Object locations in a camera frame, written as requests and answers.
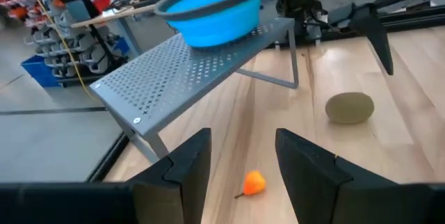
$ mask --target blue collapsible bowl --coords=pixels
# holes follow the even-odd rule
[[[259,23],[261,0],[162,0],[154,9],[192,47],[238,39]]]

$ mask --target blue bin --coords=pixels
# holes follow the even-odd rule
[[[182,33],[192,47],[238,39],[259,23],[261,0],[162,0],[155,13]]]
[[[32,56],[20,64],[42,87],[60,86],[51,68],[45,65],[44,58]]]

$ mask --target orange plastic pepper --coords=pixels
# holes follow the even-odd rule
[[[243,193],[235,196],[235,198],[243,195],[253,195],[262,192],[266,188],[266,180],[258,170],[250,171],[244,179]]]

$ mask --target cable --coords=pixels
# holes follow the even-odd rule
[[[80,74],[80,71],[79,71],[79,69],[78,69],[78,67],[77,67],[76,61],[75,61],[75,59],[74,59],[74,57],[73,57],[73,55],[72,55],[72,53],[71,53],[70,48],[68,47],[68,44],[66,43],[64,37],[62,36],[62,33],[58,30],[58,27],[57,27],[57,25],[54,23],[53,19],[48,15],[48,11],[47,11],[47,9],[45,8],[45,6],[43,6],[42,2],[41,2],[40,0],[36,0],[36,1],[39,3],[39,6],[40,6],[40,8],[42,9],[43,13],[47,16],[49,22],[51,22],[51,25],[54,27],[54,29],[56,30],[58,36],[59,36],[60,39],[62,40],[63,46],[66,48],[67,53],[68,53],[68,55],[70,56],[70,60],[71,60],[71,62],[73,63],[74,69],[76,70],[76,74],[77,74],[77,77],[79,78],[79,81],[81,82],[82,88],[85,90],[85,92],[87,93],[87,95],[88,95],[89,97],[91,97],[91,99],[93,99],[93,100],[95,100],[96,102],[98,102],[99,100],[96,99],[94,96],[92,96],[92,95],[90,94],[90,92],[88,91],[88,89],[86,88],[86,86],[85,86],[85,84],[84,84],[84,82],[83,82],[82,76],[81,76],[81,74]]]

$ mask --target metal shelf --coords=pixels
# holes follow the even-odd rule
[[[90,87],[138,134],[157,134],[286,31],[293,35],[293,24],[293,19],[275,18],[239,40],[206,49],[188,46],[177,34]],[[296,72],[295,52],[291,56]],[[295,73],[294,83],[283,86],[297,85]]]

